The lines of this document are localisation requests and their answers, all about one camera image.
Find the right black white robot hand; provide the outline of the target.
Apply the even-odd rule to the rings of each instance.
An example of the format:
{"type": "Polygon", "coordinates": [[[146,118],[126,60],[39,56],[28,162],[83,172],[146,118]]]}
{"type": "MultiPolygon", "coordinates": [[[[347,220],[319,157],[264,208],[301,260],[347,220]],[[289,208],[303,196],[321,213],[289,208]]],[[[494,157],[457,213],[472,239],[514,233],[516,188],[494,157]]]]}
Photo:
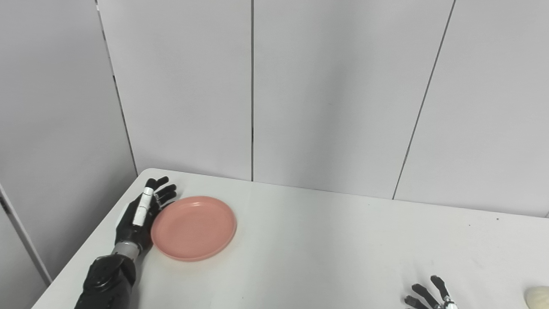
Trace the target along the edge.
{"type": "Polygon", "coordinates": [[[424,285],[416,283],[411,286],[411,289],[420,299],[413,295],[407,295],[403,298],[404,303],[410,309],[458,309],[457,303],[450,296],[445,281],[437,275],[432,275],[430,280],[440,294],[439,300],[424,285]]]}

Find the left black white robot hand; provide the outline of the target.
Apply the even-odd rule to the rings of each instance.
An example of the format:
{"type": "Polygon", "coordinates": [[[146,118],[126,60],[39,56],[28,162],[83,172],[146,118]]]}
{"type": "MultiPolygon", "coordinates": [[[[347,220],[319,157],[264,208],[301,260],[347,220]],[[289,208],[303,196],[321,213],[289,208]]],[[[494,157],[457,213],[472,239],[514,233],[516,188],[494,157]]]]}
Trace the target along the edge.
{"type": "Polygon", "coordinates": [[[115,230],[113,254],[132,260],[152,246],[152,225],[163,209],[177,196],[177,186],[169,184],[169,177],[149,178],[135,200],[130,202],[115,230]]]}

